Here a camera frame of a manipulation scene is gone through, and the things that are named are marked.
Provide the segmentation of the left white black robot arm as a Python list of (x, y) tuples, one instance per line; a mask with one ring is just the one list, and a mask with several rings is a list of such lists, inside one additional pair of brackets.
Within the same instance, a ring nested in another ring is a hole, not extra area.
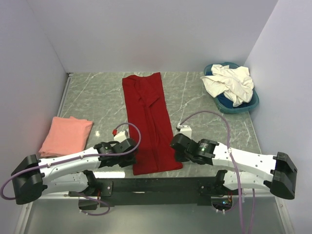
[(131, 138), (122, 142), (101, 142), (82, 152), (67, 156), (38, 159), (27, 156), (12, 172), (14, 200), (27, 204), (42, 195), (77, 192), (91, 196), (101, 189), (93, 171), (102, 167), (126, 167), (136, 163), (138, 144)]

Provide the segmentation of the red t shirt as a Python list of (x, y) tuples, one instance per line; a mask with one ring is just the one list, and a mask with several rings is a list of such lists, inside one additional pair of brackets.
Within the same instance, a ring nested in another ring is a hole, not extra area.
[(173, 131), (160, 73), (130, 75), (122, 80), (130, 137), (140, 141), (134, 175), (182, 169), (170, 147)]

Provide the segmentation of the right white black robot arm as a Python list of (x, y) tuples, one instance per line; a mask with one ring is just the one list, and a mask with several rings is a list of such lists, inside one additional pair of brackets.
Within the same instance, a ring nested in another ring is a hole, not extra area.
[(282, 199), (295, 198), (297, 167), (286, 153), (256, 154), (208, 139), (195, 142), (184, 134), (175, 135), (170, 146), (175, 150), (177, 161), (232, 169), (214, 182), (218, 194), (242, 188), (269, 190)]

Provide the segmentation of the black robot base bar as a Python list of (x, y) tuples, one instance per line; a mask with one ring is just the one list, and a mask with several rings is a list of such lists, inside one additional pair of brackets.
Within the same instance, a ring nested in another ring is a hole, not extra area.
[(211, 198), (237, 195), (223, 186), (225, 172), (213, 177), (97, 178), (86, 196), (100, 196), (110, 206), (197, 204), (210, 206)]

